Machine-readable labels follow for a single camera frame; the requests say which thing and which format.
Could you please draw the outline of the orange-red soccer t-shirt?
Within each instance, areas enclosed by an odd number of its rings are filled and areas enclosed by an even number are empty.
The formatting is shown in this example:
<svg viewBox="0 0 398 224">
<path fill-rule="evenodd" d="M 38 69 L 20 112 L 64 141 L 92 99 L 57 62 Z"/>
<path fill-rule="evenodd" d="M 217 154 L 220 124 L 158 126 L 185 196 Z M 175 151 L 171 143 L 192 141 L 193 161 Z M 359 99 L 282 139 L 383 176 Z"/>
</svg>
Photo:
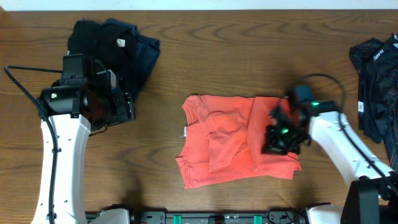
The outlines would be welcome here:
<svg viewBox="0 0 398 224">
<path fill-rule="evenodd" d="M 301 169 L 296 153 L 261 152 L 277 106 L 290 111 L 287 100 L 276 97 L 189 96 L 182 105 L 185 144 L 176 158 L 185 188 L 258 176 L 292 179 Z"/>
</svg>

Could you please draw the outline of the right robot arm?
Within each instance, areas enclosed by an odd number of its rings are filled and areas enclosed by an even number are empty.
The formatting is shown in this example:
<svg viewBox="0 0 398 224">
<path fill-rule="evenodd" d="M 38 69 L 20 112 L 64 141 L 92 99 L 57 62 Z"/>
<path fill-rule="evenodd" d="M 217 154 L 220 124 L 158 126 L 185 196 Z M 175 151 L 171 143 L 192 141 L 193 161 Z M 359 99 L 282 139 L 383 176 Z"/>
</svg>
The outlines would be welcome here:
<svg viewBox="0 0 398 224">
<path fill-rule="evenodd" d="M 397 173 L 363 143 L 337 103 L 316 100 L 308 85 L 295 86 L 270 117 L 262 153 L 300 154 L 302 144 L 315 142 L 349 188 L 343 206 L 308 206 L 294 223 L 397 223 Z"/>
</svg>

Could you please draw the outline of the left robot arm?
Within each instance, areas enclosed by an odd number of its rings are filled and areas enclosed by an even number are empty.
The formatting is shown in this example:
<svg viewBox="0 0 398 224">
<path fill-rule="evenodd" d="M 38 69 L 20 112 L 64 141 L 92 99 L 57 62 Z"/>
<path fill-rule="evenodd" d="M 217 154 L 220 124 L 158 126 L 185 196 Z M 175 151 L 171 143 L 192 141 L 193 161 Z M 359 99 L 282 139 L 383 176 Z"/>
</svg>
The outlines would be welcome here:
<svg viewBox="0 0 398 224">
<path fill-rule="evenodd" d="M 83 200 L 88 138 L 136 117 L 132 96 L 93 57 L 63 58 L 61 77 L 42 90 L 44 157 L 34 223 L 131 223 L 127 208 L 113 205 L 89 216 Z"/>
</svg>

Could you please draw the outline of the navy blue folded garment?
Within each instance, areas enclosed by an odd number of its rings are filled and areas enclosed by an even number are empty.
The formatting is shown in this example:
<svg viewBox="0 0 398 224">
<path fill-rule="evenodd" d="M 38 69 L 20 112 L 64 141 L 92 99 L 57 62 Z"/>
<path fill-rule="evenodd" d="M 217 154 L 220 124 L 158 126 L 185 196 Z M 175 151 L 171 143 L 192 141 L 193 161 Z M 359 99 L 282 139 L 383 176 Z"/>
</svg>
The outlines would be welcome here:
<svg viewBox="0 0 398 224">
<path fill-rule="evenodd" d="M 124 62 L 121 68 L 116 70 L 120 89 L 122 91 L 129 91 L 132 101 L 135 102 L 159 58 L 160 40 L 140 34 L 135 24 L 128 24 L 116 19 L 107 19 L 103 24 L 127 29 L 124 32 L 127 37 L 121 37 L 122 40 L 125 40 L 125 46 L 121 47 L 121 49 L 131 50 L 131 46 L 128 47 L 130 45 L 127 41 L 128 37 L 132 37 L 136 41 L 136 47 L 132 50 L 133 54 L 131 54 L 132 59 Z"/>
</svg>

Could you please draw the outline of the black folded garment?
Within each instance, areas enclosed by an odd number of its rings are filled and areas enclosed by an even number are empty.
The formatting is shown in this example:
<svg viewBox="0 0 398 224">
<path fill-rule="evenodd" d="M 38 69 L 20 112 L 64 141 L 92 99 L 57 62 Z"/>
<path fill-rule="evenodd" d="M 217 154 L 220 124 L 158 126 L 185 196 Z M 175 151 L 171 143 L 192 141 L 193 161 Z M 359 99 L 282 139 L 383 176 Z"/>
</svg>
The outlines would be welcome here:
<svg viewBox="0 0 398 224">
<path fill-rule="evenodd" d="M 119 70 L 134 61 L 137 40 L 130 27 L 77 21 L 67 42 L 71 54 L 84 54 L 100 60 L 107 68 Z"/>
</svg>

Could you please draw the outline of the black mesh sports garment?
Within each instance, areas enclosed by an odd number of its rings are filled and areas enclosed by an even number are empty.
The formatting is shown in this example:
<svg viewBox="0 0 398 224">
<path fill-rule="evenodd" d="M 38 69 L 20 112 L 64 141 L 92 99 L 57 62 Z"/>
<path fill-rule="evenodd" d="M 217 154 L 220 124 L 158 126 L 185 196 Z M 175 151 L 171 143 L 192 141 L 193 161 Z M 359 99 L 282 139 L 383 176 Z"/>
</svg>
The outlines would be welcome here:
<svg viewBox="0 0 398 224">
<path fill-rule="evenodd" d="M 397 34 L 382 42 L 372 38 L 349 50 L 359 75 L 358 126 L 376 143 L 383 142 L 397 171 Z"/>
</svg>

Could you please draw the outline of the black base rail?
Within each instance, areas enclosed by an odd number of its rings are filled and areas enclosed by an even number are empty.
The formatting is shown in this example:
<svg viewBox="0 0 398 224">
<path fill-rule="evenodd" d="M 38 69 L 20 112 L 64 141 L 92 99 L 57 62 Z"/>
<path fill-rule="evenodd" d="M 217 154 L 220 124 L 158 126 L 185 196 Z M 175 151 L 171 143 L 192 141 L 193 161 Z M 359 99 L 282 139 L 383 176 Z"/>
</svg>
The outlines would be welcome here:
<svg viewBox="0 0 398 224">
<path fill-rule="evenodd" d="M 268 210 L 259 213 L 172 213 L 162 211 L 129 213 L 126 209 L 105 210 L 86 214 L 88 223 L 132 224 L 306 224 L 301 212 Z"/>
</svg>

